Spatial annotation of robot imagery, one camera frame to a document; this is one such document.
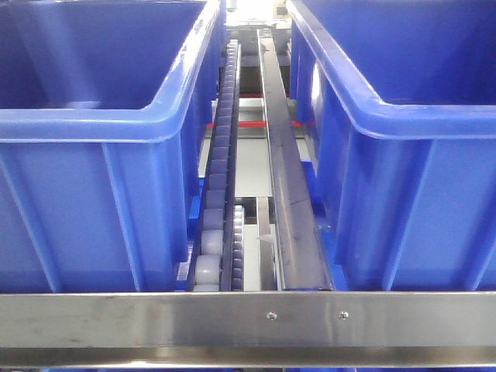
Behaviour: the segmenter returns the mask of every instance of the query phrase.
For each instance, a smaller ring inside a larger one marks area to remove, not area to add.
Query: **blue bin wall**
[[[496,2],[289,9],[291,95],[350,289],[495,289]]]
[[[1,293],[174,289],[212,121],[218,12],[0,5]]]
[[[458,368],[288,368],[288,372],[494,372],[494,367]]]

